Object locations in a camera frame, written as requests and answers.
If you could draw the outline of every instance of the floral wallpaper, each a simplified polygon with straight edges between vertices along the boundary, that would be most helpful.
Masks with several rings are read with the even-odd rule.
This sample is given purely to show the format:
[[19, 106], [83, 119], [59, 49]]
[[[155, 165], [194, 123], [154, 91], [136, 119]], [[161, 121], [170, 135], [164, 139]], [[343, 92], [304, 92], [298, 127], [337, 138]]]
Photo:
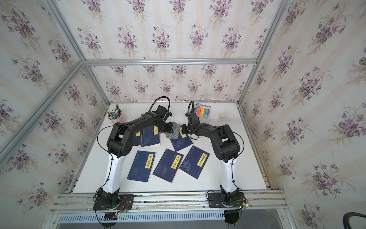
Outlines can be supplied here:
[[[2, 120], [16, 118], [7, 101], [1, 104], [5, 111]], [[0, 168], [0, 201], [8, 207], [0, 215], [3, 226], [43, 227], [54, 198], [72, 188], [104, 111], [88, 79], [79, 73]]]
[[[154, 101], [166, 95], [171, 100], [238, 100], [252, 69], [247, 64], [95, 66], [110, 101]], [[79, 99], [79, 95], [68, 94]], [[279, 97], [276, 106], [284, 98]]]
[[0, 2], [0, 149], [76, 64], [41, 0]]
[[[280, 4], [279, 0], [56, 2], [87, 59], [256, 57]], [[289, 26], [303, 13], [303, 2], [293, 6]]]
[[301, 229], [366, 214], [365, 10], [364, 0], [293, 0], [242, 104]]

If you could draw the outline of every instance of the yellow title label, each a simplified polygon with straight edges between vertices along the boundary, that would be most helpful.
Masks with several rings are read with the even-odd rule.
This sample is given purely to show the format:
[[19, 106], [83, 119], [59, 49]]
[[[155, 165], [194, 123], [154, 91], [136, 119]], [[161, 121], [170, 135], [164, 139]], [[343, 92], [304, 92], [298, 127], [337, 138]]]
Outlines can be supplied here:
[[198, 161], [197, 165], [198, 165], [199, 167], [202, 167], [202, 165], [204, 164], [204, 162], [205, 162], [206, 158], [207, 158], [207, 154], [202, 154], [202, 156], [201, 156], [201, 158], [199, 159], [199, 161]]
[[154, 126], [154, 135], [157, 135], [157, 134], [158, 134], [158, 127]]
[[149, 154], [149, 157], [147, 158], [147, 162], [145, 165], [145, 169], [149, 169], [151, 167], [151, 163], [153, 162], [154, 155]]
[[182, 138], [185, 138], [187, 135], [186, 134], [182, 134], [182, 128], [179, 129], [180, 135], [182, 136]]
[[176, 157], [175, 157], [175, 159], [174, 159], [174, 162], [173, 162], [173, 164], [172, 164], [172, 169], [176, 169], [177, 168], [177, 166], [178, 166], [178, 164], [179, 164], [179, 161], [180, 161], [180, 158], [181, 158], [182, 156], [180, 156], [180, 155], [177, 155]]

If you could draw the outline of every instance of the mounting plate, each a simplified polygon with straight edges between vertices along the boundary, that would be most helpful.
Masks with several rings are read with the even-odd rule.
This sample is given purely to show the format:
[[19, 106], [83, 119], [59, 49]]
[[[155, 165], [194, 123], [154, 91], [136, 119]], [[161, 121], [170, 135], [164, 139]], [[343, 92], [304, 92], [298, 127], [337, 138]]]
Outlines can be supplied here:
[[[126, 202], [126, 205], [125, 205], [124, 209], [127, 210], [127, 207], [128, 207], [128, 210], [131, 210], [132, 209], [132, 204], [134, 202], [134, 196], [135, 195], [118, 195], [118, 196], [120, 197], [120, 201]], [[117, 210], [121, 210], [122, 208], [123, 208], [123, 203], [120, 203], [119, 206], [117, 207]], [[108, 209], [105, 208], [104, 206], [102, 206], [101, 203], [97, 202], [94, 205], [93, 210], [102, 211], [102, 210], [108, 210]]]
[[[207, 195], [210, 208], [240, 207], [243, 204], [242, 200], [235, 200], [230, 203], [232, 206], [225, 206], [219, 192], [210, 192]], [[244, 197], [244, 193], [240, 192], [238, 198], [240, 197]]]

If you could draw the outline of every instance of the book cover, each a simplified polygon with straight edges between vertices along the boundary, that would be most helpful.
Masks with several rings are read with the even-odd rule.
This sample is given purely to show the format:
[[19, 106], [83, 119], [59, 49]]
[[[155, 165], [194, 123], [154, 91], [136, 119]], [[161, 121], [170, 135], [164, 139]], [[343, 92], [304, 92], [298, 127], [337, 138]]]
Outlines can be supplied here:
[[160, 145], [160, 134], [155, 126], [148, 126], [141, 131], [141, 146], [149, 145]]
[[179, 168], [198, 179], [209, 156], [209, 153], [193, 145]]
[[182, 162], [182, 159], [183, 154], [166, 149], [157, 167], [155, 168], [153, 175], [171, 183], [180, 163]]
[[127, 179], [147, 182], [155, 159], [155, 152], [138, 150]]
[[141, 131], [137, 132], [134, 136], [134, 140], [132, 142], [132, 146], [141, 145]]
[[182, 128], [179, 130], [178, 139], [171, 139], [170, 141], [176, 152], [193, 144], [188, 135], [182, 134]]

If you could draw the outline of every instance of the pink pen holder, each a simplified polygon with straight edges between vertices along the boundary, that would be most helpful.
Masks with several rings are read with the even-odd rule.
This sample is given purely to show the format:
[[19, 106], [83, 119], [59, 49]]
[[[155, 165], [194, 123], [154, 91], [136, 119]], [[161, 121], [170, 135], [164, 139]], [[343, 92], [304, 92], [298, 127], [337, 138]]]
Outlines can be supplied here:
[[121, 116], [120, 117], [109, 121], [110, 124], [115, 124], [117, 122], [120, 122], [120, 123], [125, 123], [126, 122], [125, 119], [124, 119], [124, 117], [123, 117], [122, 112], [121, 112]]

